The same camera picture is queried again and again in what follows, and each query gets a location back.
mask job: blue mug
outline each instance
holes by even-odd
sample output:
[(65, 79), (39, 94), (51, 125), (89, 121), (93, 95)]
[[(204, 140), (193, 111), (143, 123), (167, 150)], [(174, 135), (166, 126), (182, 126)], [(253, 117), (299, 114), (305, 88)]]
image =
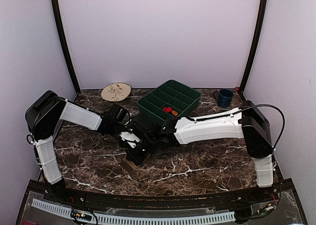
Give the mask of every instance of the blue mug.
[(217, 104), (220, 107), (227, 108), (232, 102), (233, 92), (229, 89), (221, 89), (219, 91), (214, 91), (213, 96), (217, 100)]

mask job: brown marble tabletop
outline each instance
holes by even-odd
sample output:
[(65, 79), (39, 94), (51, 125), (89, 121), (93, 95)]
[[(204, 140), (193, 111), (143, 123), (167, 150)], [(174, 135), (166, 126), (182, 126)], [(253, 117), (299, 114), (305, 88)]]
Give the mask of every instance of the brown marble tabletop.
[[(215, 89), (198, 89), (202, 93), (198, 108), (190, 116), (223, 111), (212, 93)], [(119, 102), (130, 111), (138, 111), (137, 100), (151, 89), (133, 89)], [(112, 103), (101, 98), (101, 90), (84, 90), (77, 104), (102, 113)], [(239, 95), (229, 108), (241, 105)], [(152, 154), (140, 167), (127, 173), (119, 162), (124, 149), (118, 141), (105, 141), (97, 132), (65, 122), (55, 142), (59, 168), (67, 187), (121, 195), (169, 196), (231, 191), (256, 186), (256, 173), (248, 156), (244, 139), (218, 139), (168, 148)]]

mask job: plate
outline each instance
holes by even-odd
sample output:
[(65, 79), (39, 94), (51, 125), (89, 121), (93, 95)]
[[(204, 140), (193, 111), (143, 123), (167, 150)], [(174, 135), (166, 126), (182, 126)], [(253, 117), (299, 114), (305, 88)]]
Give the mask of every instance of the plate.
[(126, 83), (112, 83), (106, 86), (102, 92), (101, 97), (105, 101), (120, 102), (123, 101), (131, 92), (131, 87)]

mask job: black pole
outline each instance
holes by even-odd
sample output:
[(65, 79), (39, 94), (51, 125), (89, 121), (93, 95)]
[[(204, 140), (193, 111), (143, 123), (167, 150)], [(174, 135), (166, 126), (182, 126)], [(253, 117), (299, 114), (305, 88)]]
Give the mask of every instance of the black pole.
[(261, 29), (262, 29), (262, 24), (263, 24), (263, 18), (265, 16), (266, 5), (267, 5), (267, 0), (260, 0), (256, 28), (255, 28), (255, 32), (253, 35), (252, 44), (251, 44), (246, 68), (245, 68), (245, 71), (243, 73), (243, 77), (242, 77), (240, 87), (239, 87), (239, 94), (240, 95), (242, 95), (244, 90), (245, 90), (245, 87), (247, 85), (247, 81), (249, 79), (251, 67), (252, 67), (253, 61), (255, 59), (255, 55), (256, 55), (256, 51), (257, 51), (257, 47), (258, 47), (258, 43), (259, 43), (259, 38), (260, 38), (260, 33), (261, 33)]
[(57, 32), (58, 32), (58, 36), (59, 36), (59, 40), (60, 40), (60, 45), (61, 45), (61, 48), (63, 49), (65, 61), (66, 61), (67, 68), (68, 68), (68, 71), (69, 71), (69, 74), (70, 74), (70, 78), (71, 78), (71, 81), (73, 83), (73, 86), (75, 88), (76, 93), (79, 94), (80, 93), (80, 86), (79, 86), (79, 83), (78, 83), (78, 80), (77, 80), (75, 69), (74, 69), (73, 63), (71, 61), (68, 45), (67, 45), (67, 42), (66, 42), (66, 36), (65, 36), (65, 32), (64, 32), (61, 16), (60, 16), (58, 0), (51, 0), (51, 5), (53, 7), (53, 12), (54, 12), (54, 17), (55, 17)]

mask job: green tray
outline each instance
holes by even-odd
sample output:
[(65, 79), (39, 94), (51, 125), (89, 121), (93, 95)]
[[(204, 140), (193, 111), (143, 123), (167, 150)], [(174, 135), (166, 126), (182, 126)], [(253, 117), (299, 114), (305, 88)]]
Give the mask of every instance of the green tray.
[(141, 114), (161, 125), (166, 119), (174, 118), (162, 110), (164, 107), (172, 107), (181, 117), (194, 111), (200, 98), (200, 92), (175, 80), (168, 80), (138, 100), (137, 104)]

